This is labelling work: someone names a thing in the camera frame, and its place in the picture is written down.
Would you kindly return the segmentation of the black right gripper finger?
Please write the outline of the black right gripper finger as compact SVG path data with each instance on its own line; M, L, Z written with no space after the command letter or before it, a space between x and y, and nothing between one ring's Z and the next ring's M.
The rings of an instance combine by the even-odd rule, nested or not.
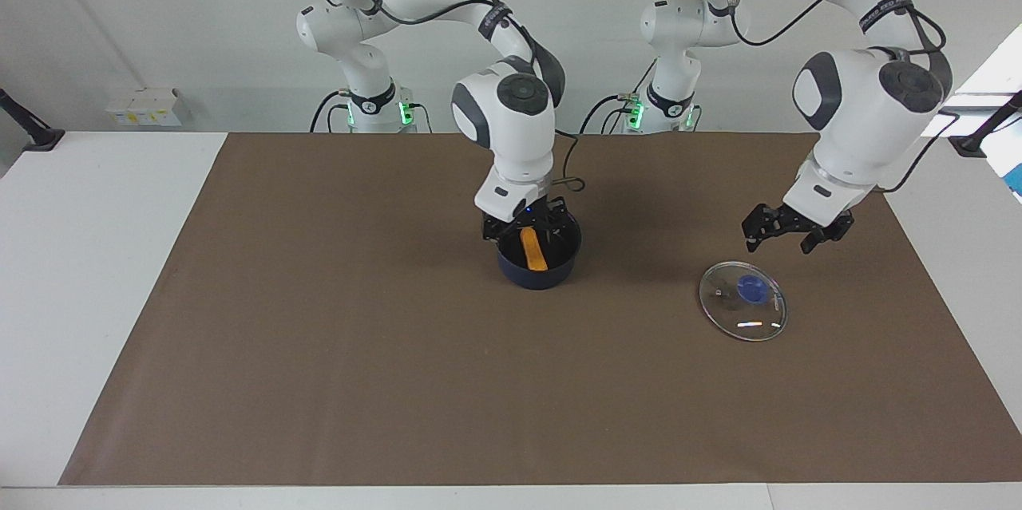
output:
M530 227L539 244L580 243L580 224L564 196L543 197L530 205Z
M521 223L519 223L518 220L505 222L504 220L493 218L491 215L483 215L481 221L481 236L484 241L499 243L505 237L517 234L519 232L519 227L521 227Z

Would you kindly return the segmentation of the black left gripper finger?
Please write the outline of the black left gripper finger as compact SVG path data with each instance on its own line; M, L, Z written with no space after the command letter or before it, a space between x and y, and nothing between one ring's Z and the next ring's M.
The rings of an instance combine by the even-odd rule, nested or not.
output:
M791 233L802 233L802 216L794 208L782 204L771 208L766 204L756 205L746 215L741 229L749 253L755 253L768 239Z
M854 215L851 211L843 211L828 226L810 223L806 237L800 243L803 254L810 254L818 245L827 242L837 242L846 237L846 233L854 225Z

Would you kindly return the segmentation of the yellow toy corn cob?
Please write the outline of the yellow toy corn cob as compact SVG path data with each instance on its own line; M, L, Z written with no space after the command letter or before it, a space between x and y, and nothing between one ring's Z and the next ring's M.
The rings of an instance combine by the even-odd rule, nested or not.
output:
M544 273L544 271L550 270L543 245L541 245L540 235L535 227L522 227L519 230L519 241L521 241L527 269L533 273Z

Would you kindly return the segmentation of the glass lid with blue knob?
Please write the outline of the glass lid with blue knob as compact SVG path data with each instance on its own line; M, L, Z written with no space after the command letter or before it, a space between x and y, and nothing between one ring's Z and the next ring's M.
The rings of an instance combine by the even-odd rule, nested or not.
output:
M789 323L788 303L778 282L741 260L727 260L705 270L698 298L705 317L739 342L769 342Z

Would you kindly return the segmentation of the brown table mat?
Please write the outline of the brown table mat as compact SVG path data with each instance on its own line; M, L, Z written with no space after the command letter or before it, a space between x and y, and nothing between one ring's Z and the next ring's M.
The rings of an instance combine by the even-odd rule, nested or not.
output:
M459 136L228 136L63 485L1017 482L1022 434L881 197L745 251L810 135L587 136L583 248L505 278ZM739 342L709 267L778 282Z

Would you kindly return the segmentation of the small white box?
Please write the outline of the small white box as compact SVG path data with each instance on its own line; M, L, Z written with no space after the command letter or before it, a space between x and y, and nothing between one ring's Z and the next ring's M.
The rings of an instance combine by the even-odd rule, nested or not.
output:
M173 88L135 89L112 99L106 115L117 127L183 127L189 118L184 100Z

